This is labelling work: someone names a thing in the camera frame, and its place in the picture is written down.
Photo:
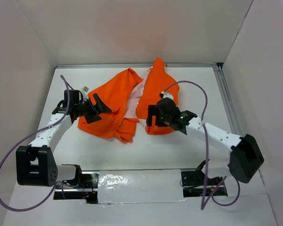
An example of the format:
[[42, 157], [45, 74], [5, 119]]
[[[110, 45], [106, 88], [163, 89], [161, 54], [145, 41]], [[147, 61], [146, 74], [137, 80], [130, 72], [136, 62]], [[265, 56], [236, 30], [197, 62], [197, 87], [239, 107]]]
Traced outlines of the orange jacket with pink lining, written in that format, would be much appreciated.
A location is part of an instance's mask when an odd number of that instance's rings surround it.
[[138, 123], [149, 135], [170, 134], [174, 130], [169, 126], [147, 125], [148, 107], [160, 100], [159, 95], [164, 90], [173, 95], [177, 104], [179, 89], [175, 79], [165, 71], [165, 63], [161, 58], [155, 60], [144, 78], [132, 68], [125, 69], [88, 93], [93, 104], [93, 95], [97, 94], [111, 112], [100, 114], [101, 120], [93, 123], [80, 117], [78, 128], [100, 138], [114, 137], [123, 143], [133, 141]]

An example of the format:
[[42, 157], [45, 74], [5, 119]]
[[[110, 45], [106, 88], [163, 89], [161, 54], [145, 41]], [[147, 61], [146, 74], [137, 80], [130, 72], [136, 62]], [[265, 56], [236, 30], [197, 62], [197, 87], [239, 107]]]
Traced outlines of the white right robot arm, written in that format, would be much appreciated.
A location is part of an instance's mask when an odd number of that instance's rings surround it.
[[170, 98], [163, 98], [156, 105], [149, 105], [148, 126], [171, 127], [207, 142], [214, 148], [226, 153], [224, 160], [204, 162], [202, 170], [196, 174], [197, 181], [208, 184], [212, 178], [232, 176], [239, 182], [248, 183], [264, 162], [263, 155], [255, 138], [249, 134], [240, 136], [224, 131], [190, 111], [180, 111]]

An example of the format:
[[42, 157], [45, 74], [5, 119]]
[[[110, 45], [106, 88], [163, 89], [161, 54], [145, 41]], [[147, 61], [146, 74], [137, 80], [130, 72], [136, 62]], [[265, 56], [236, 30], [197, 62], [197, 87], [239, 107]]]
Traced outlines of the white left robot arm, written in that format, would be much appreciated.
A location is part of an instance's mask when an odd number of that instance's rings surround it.
[[53, 152], [73, 122], [82, 117], [88, 124], [103, 119], [112, 110], [97, 94], [92, 99], [81, 90], [65, 90], [64, 98], [53, 110], [50, 121], [35, 140], [16, 150], [17, 182], [22, 186], [53, 186], [67, 181], [73, 188], [83, 184], [81, 167], [77, 164], [57, 165]]

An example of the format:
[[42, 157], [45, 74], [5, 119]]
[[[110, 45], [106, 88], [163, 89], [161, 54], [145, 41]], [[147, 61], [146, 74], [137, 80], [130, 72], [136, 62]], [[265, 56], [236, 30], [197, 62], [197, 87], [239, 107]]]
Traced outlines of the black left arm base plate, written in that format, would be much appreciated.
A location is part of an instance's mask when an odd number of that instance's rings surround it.
[[99, 175], [99, 171], [82, 171], [78, 179], [59, 182], [53, 200], [83, 200], [88, 204], [98, 204]]

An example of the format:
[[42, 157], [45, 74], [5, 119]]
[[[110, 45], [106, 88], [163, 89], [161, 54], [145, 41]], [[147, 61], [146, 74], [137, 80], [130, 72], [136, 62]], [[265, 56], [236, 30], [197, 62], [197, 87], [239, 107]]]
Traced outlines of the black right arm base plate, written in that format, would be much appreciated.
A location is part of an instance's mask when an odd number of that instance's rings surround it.
[[[195, 170], [181, 171], [180, 186], [183, 189], [184, 198], [201, 197], [204, 187], [204, 173]], [[222, 181], [222, 177], [208, 178], [206, 196], [209, 196]]]

